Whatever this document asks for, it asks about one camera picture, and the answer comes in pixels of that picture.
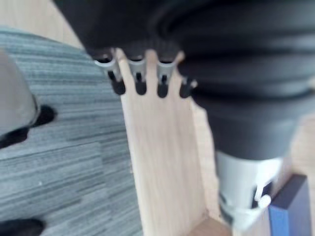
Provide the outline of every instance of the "wooden board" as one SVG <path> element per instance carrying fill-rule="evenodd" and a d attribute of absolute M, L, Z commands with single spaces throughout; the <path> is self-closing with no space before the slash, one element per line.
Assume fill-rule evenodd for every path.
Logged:
<path fill-rule="evenodd" d="M 165 99 L 157 96 L 155 54 L 147 54 L 148 91 L 134 89 L 121 60 L 127 92 L 122 96 L 129 149 L 145 235 L 181 236 L 205 217 L 205 199 L 190 99 L 178 95 L 175 72 Z"/>
<path fill-rule="evenodd" d="M 232 232 L 219 221 L 209 218 L 199 224 L 188 236 L 232 236 Z"/>

